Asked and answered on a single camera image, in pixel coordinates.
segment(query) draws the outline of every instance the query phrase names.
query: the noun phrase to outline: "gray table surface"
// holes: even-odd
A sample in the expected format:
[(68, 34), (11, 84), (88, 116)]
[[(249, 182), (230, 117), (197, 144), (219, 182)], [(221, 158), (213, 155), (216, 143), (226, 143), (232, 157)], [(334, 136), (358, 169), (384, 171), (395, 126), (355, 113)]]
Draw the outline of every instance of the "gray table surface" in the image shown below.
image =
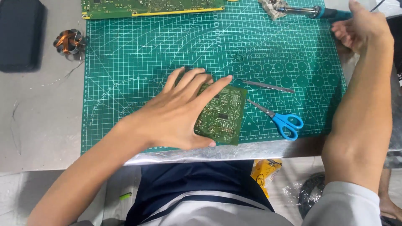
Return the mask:
[[(66, 169), (80, 157), (84, 65), (56, 53), (52, 43), (65, 29), (85, 31), (80, 0), (41, 0), (47, 8), (43, 57), (40, 69), (31, 73), (0, 72), (0, 172)], [(374, 0), (361, 1), (367, 8)], [(347, 9), (347, 0), (329, 1), (326, 6)], [(349, 78), (355, 61), (343, 60)], [(401, 150), (401, 108), (397, 81), (393, 83), (394, 131), (390, 150)], [(127, 164), (190, 162), (316, 156), (324, 137), (220, 146), (193, 151), (167, 151), (139, 154)]]

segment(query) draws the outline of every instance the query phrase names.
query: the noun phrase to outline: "yellow plastic bag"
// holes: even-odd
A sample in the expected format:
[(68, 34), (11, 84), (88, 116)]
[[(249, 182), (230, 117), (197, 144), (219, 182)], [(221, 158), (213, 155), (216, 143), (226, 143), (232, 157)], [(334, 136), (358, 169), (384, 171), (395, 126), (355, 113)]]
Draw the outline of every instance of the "yellow plastic bag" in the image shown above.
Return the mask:
[(257, 181), (267, 198), (269, 198), (267, 185), (272, 182), (281, 167), (282, 160), (278, 158), (254, 160), (251, 177)]

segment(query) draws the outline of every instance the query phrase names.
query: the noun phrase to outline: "scissor blade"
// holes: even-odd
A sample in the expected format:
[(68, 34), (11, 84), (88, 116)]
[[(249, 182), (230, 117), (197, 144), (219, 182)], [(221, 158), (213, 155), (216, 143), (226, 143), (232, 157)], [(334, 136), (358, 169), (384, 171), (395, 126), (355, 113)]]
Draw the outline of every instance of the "scissor blade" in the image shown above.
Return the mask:
[(249, 99), (246, 99), (248, 102), (250, 102), (252, 105), (254, 105), (254, 106), (256, 106), (258, 109), (260, 109), (261, 111), (263, 111), (266, 115), (268, 115), (269, 117), (274, 117), (275, 116), (275, 112), (273, 112), (273, 111), (270, 111), (270, 110), (268, 110), (268, 109), (266, 109), (266, 108), (264, 108), (263, 106), (261, 106), (261, 105), (259, 105), (259, 104), (257, 104), (257, 103), (254, 103), (253, 101), (251, 101), (251, 100), (249, 100)]
[(247, 81), (247, 80), (242, 80), (242, 82), (246, 83), (246, 84), (249, 84), (249, 85), (255, 85), (255, 86), (259, 86), (259, 87), (263, 87), (263, 88), (275, 89), (275, 90), (279, 90), (279, 91), (283, 91), (283, 92), (289, 92), (289, 93), (295, 93), (295, 91), (292, 90), (292, 89), (283, 88), (283, 87), (279, 87), (279, 86), (268, 85), (268, 84), (261, 83), (261, 82), (253, 82), (253, 81)]

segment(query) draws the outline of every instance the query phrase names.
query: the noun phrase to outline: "hand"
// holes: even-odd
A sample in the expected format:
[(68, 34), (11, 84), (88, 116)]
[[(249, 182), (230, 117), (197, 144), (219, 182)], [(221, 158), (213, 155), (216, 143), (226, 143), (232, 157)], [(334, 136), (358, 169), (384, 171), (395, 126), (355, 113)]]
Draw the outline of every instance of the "hand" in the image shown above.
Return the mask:
[(369, 12), (355, 0), (349, 1), (349, 8), (353, 13), (352, 19), (332, 24), (335, 37), (343, 45), (360, 54), (372, 42), (380, 41), (384, 46), (394, 44), (383, 13)]
[[(189, 150), (216, 146), (212, 139), (196, 135), (194, 125), (207, 103), (230, 83), (232, 76), (213, 83), (205, 69), (195, 68), (185, 73), (175, 86), (177, 77), (184, 72), (184, 67), (174, 70), (163, 90), (140, 110), (120, 120), (119, 126), (128, 128), (133, 138), (145, 139), (149, 147)], [(205, 83), (213, 84), (197, 96)]]

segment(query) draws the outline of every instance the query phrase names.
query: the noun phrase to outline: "green cutting mat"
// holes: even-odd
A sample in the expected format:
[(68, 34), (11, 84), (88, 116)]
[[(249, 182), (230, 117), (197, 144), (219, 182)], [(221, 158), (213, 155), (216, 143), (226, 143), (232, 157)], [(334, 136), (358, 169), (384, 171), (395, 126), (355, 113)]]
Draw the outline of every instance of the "green cutting mat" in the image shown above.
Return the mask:
[[(322, 0), (288, 3), (324, 5)], [(257, 0), (225, 4), (225, 10), (211, 13), (87, 21), (82, 154), (157, 95), (183, 65), (206, 68), (214, 79), (233, 74), (232, 85), (248, 89), (249, 99), (299, 115), (304, 120), (299, 137), (329, 133), (345, 81), (328, 21), (296, 15), (271, 21)], [(240, 79), (295, 94), (244, 86)], [(269, 117), (251, 104), (243, 120), (240, 143), (282, 139)]]

